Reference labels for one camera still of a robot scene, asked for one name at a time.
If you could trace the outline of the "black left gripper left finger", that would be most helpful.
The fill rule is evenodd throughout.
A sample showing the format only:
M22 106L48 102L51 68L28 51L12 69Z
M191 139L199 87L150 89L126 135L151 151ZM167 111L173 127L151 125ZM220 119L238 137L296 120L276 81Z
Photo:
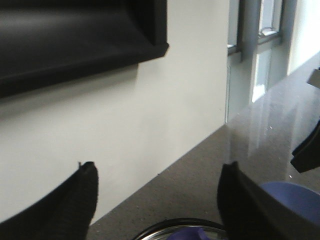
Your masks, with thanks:
M98 202L98 170L79 165L67 180L32 206L1 222L2 240L84 240Z

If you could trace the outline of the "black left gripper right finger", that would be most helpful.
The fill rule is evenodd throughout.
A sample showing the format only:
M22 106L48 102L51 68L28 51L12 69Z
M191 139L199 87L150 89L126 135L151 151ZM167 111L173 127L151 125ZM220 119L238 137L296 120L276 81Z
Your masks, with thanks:
M320 228L255 184L235 161L222 166L217 207L230 240L318 240Z

